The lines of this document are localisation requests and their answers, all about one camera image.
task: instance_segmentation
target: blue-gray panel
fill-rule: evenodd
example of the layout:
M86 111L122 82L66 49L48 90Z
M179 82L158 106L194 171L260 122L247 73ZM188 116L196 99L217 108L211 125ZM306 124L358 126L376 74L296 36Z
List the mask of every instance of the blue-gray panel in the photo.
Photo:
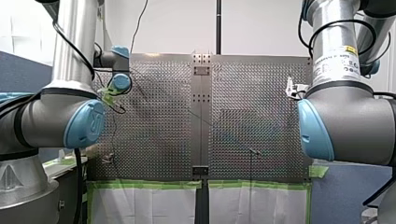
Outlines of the blue-gray panel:
M12 54L0 51L0 92L37 92L50 83L52 69ZM58 157L56 149L40 149L40 160L50 161Z
M312 224L359 224L364 200L391 177L391 168L326 164L328 173L312 188Z

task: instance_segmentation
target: sticker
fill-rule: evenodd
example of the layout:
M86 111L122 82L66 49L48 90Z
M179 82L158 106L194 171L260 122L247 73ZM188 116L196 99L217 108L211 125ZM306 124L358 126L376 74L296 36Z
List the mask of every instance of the sticker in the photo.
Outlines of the sticker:
M350 47L350 46L345 46L345 48L346 48L346 51L354 53L356 56L358 56L358 51L355 48Z
M332 77L355 77L361 76L359 57L356 50L346 46L343 49L330 50L314 63L314 75Z

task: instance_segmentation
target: white sheet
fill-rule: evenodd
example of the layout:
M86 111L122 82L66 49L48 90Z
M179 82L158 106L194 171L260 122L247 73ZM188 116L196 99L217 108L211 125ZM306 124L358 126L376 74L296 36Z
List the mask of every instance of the white sheet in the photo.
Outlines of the white sheet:
M210 223L305 224L306 190L210 189Z
M195 189L96 189L93 224L193 224Z

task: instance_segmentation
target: perforated metal panel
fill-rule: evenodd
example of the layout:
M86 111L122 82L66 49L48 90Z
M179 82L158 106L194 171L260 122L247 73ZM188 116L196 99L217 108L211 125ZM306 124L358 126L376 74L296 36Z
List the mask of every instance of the perforated metal panel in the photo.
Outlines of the perforated metal panel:
M310 160L301 151L297 104L285 97L288 76L295 83L310 83L308 59L214 56L212 63L210 178L308 178Z
M107 110L89 179L190 180L202 164L211 179L305 181L310 160L285 89L288 76L310 83L308 59L211 56L205 76L196 65L191 55L133 56L134 88L120 99L127 113Z
M191 179L191 56L133 58L134 87L120 99L127 112L106 111L105 132L89 177ZM111 75L101 76L107 83ZM106 163L103 158L110 153L114 162Z

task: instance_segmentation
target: black cable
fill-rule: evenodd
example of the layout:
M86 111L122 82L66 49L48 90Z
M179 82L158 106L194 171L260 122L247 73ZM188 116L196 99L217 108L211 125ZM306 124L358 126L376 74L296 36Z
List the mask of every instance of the black cable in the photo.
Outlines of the black cable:
M299 37L301 43L302 43L306 48L309 49L309 45L304 41L303 35L302 35L302 33L301 33L301 27L302 27L302 25L303 25L303 16L304 16L304 11L305 11L306 5L307 5L307 2L306 2L306 0L304 0L304 1L303 1L303 9L301 10L300 19L299 19L299 22L298 22L298 37Z
M134 49L134 39L136 38L137 32L139 31L140 21L142 20L143 14L145 13L146 8L148 7L148 3L149 0L146 0L145 6L143 7L142 12L140 13L139 19L137 20L137 26L136 26L136 30L134 31L134 37L132 37L130 54L132 54L132 50Z
M53 21L52 22L52 26L55 29L56 33L58 33L58 35L61 36L61 38L66 41L66 43L73 49L76 51L76 53L79 55L79 57L82 59L82 61L84 62L84 64L88 67L88 69L90 70L91 76L92 76L92 80L95 79L95 71L93 69L93 66L91 65L90 61L88 61L88 59L85 57L85 55L64 35L64 32L61 31L61 27L59 26L58 22Z
M95 46L99 48L99 55L96 56L95 58L98 59L99 65L100 65L101 67L103 67L103 64L102 64L102 55L103 55L102 47L100 47L100 45L99 45L98 43L96 43L96 42L95 42Z
M389 97L392 97L393 99L395 99L396 100L396 94L395 93L392 93L392 92L385 92L385 91L375 91L374 93L373 93L373 95L379 95L379 96L389 96Z
M82 163L81 163L81 152L79 148L74 149L76 155L76 166L77 166L77 204L76 204L76 212L74 216L73 224L79 223L79 218L81 215L81 207L82 207L82 191L83 191L83 173L82 173Z
M366 201L364 201L363 206L366 206L367 204L372 203L381 194L383 194L387 189L389 189L390 186L392 186L395 182L396 182L396 175L394 175L384 186L382 186L372 196L370 196Z
M33 100L38 99L40 97L40 94L41 94L41 91L36 93L35 95L30 94L30 95L26 95L21 98L19 97L18 98L19 101L15 105L9 105L9 103L8 104L2 103L2 108L0 108L1 109L0 110L0 119L2 119L5 115L10 113L11 111L13 111L21 106L27 105L30 102L32 102Z
M96 73L96 76L98 77L98 79L99 79L99 82L100 82L100 85L102 86L102 88L104 88L105 87L105 84L103 84L103 80L102 80L102 78L100 77L100 75L99 74L97 74Z
M116 112L117 114L125 114L125 113L126 113L126 109L125 109L122 105L120 105L121 111L116 110L116 108L114 108L114 107L111 106L111 105L109 105L108 107L110 107L110 108L111 108L114 112Z
M372 25L370 25L368 22L355 20L355 19L331 21L331 22L329 22L327 24L324 24L319 29L317 29L314 32L314 34L312 35L311 39L309 40L308 49L309 49L309 55L311 56L311 58L314 58L314 54L312 52L312 50L313 50L312 45L314 44L314 41L317 38L317 36L320 34L320 32L322 32L323 30L329 28L330 26L332 26L332 25L334 25L336 23L340 23L340 22L355 22L355 23L361 24L361 25L367 27L370 30L370 32L372 33L372 36L373 36L372 43L370 44L370 46L367 49L363 50L360 54L366 53L367 51L369 51L373 47L373 45L375 44L375 41L376 41L376 32L375 32L374 27Z
M370 63L365 63L365 64L361 64L361 66L363 67L368 67L373 65L376 61L379 61L382 57L384 57L384 55L388 52L388 50L390 49L390 45L392 42L392 34L390 32L388 32L388 45L385 48L384 52L381 53L381 55L379 55L376 59L374 59L373 61L371 61Z

